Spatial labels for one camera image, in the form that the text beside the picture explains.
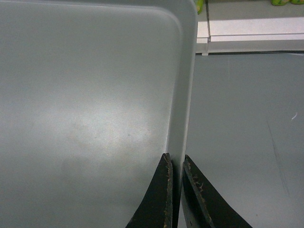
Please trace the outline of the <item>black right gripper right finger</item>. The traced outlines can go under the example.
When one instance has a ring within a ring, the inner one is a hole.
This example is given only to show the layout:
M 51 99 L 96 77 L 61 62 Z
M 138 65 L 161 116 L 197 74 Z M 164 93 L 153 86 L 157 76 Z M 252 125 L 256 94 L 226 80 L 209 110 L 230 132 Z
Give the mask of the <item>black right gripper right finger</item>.
M 185 156 L 181 202 L 188 228 L 250 228 L 219 194 L 194 161 Z

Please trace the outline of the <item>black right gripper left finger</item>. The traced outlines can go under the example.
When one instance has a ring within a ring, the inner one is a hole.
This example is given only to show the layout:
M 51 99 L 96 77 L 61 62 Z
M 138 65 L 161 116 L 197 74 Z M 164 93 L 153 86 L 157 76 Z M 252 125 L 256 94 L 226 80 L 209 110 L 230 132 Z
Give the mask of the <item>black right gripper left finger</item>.
M 149 187 L 128 228 L 173 227 L 173 164 L 169 153 L 162 154 Z

